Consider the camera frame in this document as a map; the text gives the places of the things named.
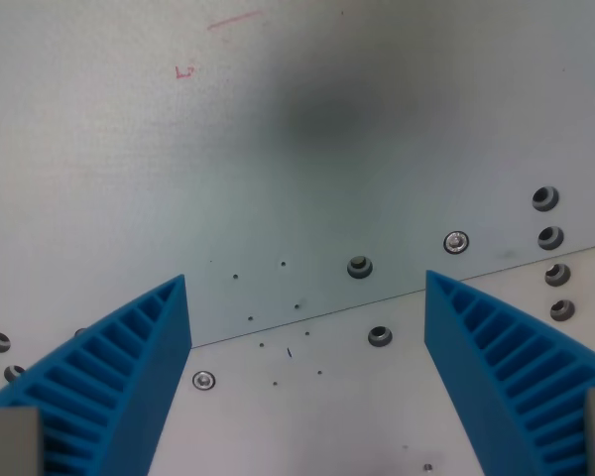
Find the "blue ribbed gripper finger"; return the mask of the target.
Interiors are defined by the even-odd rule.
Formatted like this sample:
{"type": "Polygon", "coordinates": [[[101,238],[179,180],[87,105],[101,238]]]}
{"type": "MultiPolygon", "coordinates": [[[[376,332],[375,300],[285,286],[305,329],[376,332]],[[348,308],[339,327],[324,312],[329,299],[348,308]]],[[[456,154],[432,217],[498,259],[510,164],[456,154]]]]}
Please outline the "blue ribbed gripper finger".
{"type": "Polygon", "coordinates": [[[424,343],[486,475],[585,475],[595,352],[429,271],[424,343]]]}
{"type": "Polygon", "coordinates": [[[191,349],[183,276],[72,337],[0,390],[42,418],[46,475],[146,475],[191,349]]]}

